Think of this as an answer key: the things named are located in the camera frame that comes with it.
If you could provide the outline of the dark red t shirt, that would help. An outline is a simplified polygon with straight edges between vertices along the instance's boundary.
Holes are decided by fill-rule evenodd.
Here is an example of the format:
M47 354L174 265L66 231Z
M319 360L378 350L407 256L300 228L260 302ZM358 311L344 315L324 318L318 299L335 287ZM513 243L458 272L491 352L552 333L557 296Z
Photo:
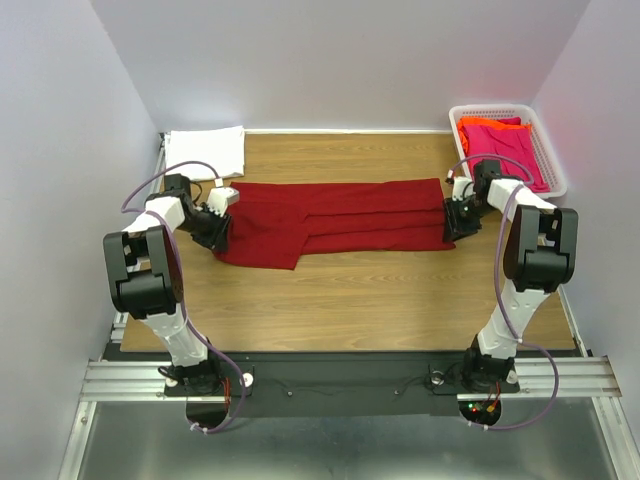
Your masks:
M304 255L444 251L444 197L437 179L383 183L233 183L227 264L296 267Z

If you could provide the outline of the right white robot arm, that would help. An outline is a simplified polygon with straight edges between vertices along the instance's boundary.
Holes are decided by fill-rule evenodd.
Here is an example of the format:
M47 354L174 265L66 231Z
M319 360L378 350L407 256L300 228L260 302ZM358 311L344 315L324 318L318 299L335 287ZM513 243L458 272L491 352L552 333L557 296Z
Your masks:
M443 202L443 239L456 242L479 232L482 218L501 213L494 257L497 305L476 334L460 366L463 385L471 391L514 384L515 357L537 309L569 282L575 270L578 213L559 208L532 191L534 176L523 165L515 175L503 172L507 158L472 155L473 174L447 173L452 187Z

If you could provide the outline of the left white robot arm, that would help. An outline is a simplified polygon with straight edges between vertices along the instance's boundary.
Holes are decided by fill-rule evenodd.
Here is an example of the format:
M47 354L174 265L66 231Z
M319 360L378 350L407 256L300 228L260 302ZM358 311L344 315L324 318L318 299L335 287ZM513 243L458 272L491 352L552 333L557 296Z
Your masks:
M124 230L107 234L103 251L112 303L146 325L171 356L159 369L170 396L213 396L227 392L218 355L206 345L184 312L183 274L173 234L188 233L213 253L228 249L231 205L239 192L221 184L204 202L192 196L181 174L165 178L164 190L149 195L144 209Z

